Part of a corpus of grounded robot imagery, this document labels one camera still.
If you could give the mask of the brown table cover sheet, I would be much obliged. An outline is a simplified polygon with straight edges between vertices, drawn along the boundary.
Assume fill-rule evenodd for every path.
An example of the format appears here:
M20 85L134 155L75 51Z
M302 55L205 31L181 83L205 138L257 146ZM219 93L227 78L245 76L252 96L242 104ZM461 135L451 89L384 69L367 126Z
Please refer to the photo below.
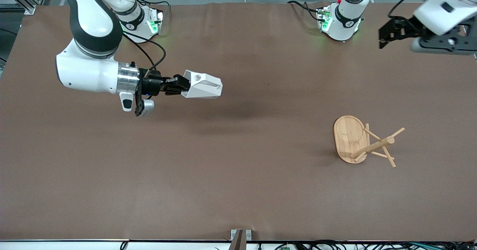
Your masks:
M158 96L147 117L109 93L64 87L68 7L22 20L0 78L0 240L477 238L477 61L380 50L390 4L346 43L290 4L172 7L164 76L219 77L217 99ZM352 115L383 157L342 161Z

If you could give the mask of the white faceted cup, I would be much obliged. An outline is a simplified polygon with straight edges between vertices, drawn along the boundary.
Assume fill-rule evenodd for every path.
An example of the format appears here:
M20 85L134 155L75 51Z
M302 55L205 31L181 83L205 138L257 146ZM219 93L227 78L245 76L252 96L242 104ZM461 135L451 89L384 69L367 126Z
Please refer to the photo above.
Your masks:
M223 84L220 78L190 70L186 70L183 76L190 82L189 90L181 92L185 98L215 99L222 93Z

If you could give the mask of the wooden cup rack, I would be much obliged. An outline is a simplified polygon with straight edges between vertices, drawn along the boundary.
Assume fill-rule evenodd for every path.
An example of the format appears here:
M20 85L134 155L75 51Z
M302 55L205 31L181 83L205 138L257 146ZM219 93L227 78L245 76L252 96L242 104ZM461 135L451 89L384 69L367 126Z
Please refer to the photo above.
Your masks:
M336 152L348 164L360 164L368 155L375 155L387 159L391 167L396 167L395 159L387 147L394 144L395 137L404 130L400 128L390 136L380 138L371 132L369 124L364 124L355 116L344 115L333 125Z

